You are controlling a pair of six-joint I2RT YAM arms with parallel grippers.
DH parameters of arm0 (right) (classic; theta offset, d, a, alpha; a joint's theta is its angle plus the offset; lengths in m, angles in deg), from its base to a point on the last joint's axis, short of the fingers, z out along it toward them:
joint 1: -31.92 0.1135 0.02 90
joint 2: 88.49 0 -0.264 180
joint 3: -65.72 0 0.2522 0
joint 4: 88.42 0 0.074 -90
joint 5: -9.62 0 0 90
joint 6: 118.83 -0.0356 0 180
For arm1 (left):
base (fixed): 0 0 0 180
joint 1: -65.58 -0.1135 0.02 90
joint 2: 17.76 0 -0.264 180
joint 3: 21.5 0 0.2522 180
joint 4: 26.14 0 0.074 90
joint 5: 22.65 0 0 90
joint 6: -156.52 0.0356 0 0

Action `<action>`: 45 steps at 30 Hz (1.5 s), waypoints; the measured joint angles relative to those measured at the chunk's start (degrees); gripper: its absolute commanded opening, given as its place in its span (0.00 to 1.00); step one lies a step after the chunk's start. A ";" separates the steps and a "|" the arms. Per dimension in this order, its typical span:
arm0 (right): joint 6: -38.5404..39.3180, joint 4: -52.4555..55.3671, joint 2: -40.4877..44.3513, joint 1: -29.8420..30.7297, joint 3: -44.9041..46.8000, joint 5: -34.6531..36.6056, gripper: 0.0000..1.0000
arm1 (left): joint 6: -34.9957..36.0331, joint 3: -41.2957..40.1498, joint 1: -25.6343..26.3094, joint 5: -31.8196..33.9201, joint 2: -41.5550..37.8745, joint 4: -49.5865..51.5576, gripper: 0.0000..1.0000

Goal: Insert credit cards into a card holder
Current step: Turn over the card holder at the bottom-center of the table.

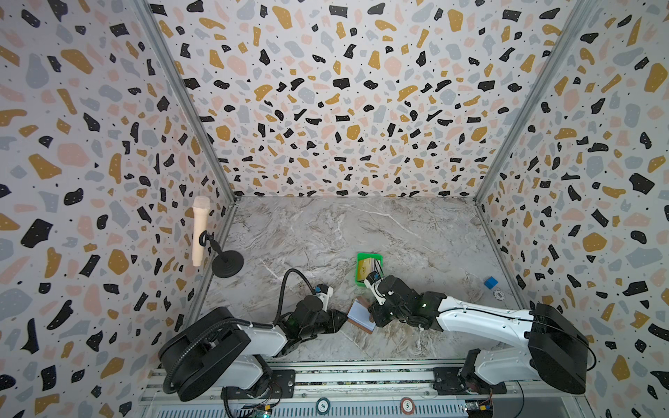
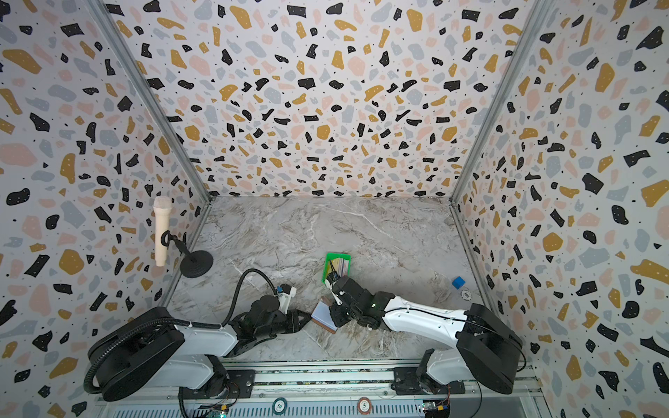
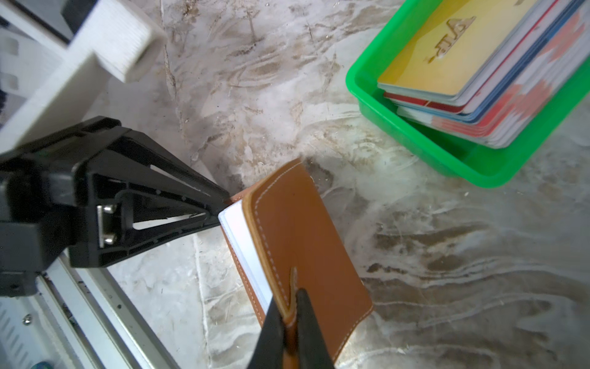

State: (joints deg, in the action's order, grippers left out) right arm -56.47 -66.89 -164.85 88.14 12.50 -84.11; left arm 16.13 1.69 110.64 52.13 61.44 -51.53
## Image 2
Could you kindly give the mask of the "brown leather card holder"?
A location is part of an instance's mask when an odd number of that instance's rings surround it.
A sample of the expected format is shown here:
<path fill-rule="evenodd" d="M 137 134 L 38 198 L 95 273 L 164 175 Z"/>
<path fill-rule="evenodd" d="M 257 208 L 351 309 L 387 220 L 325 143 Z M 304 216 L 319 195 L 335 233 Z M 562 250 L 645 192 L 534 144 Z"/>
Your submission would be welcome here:
<path fill-rule="evenodd" d="M 323 298 L 320 299 L 320 301 L 318 301 L 311 314 L 311 319 L 319 327 L 325 329 L 331 334 L 335 334 L 338 327 L 336 326 L 336 324 L 332 319 L 329 308 L 330 308 L 329 302 Z"/>

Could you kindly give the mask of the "green plastic card tray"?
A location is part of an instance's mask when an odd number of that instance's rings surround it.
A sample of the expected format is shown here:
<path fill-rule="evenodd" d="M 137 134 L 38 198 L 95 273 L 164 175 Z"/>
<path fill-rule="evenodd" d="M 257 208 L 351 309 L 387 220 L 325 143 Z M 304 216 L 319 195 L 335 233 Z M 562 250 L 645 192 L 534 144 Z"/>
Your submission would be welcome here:
<path fill-rule="evenodd" d="M 336 273 L 338 277 L 348 276 L 351 260 L 352 257 L 349 254 L 327 253 L 322 274 L 322 282 L 327 284 L 329 280 L 328 277 L 331 273 Z"/>

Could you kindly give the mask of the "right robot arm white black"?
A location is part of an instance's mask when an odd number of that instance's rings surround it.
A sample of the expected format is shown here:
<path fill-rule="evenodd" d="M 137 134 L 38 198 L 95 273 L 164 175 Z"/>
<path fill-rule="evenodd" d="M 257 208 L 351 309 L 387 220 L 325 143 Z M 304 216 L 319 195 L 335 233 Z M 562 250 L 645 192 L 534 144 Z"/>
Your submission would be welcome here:
<path fill-rule="evenodd" d="M 371 294 L 354 279 L 330 273 L 324 280 L 336 301 L 329 308 L 336 327 L 356 322 L 367 329 L 417 334 L 449 346 L 428 349 L 413 374 L 395 378 L 397 393 L 440 394 L 455 381 L 474 380 L 510 395 L 519 363 L 526 363 L 523 343 L 486 306 L 439 309 L 388 292 Z"/>

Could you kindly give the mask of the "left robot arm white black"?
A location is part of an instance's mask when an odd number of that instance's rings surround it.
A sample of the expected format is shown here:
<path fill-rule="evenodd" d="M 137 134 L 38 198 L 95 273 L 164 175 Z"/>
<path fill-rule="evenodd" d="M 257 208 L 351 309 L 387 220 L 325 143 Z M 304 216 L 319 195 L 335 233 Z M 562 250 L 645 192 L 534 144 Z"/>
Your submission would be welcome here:
<path fill-rule="evenodd" d="M 152 308 L 89 350 L 83 388 L 107 402 L 143 388 L 176 388 L 184 399 L 242 394 L 253 378 L 234 376 L 221 361 L 301 331 L 311 316 L 287 303 L 287 296 L 266 295 L 225 326 L 180 320 L 166 308 Z"/>

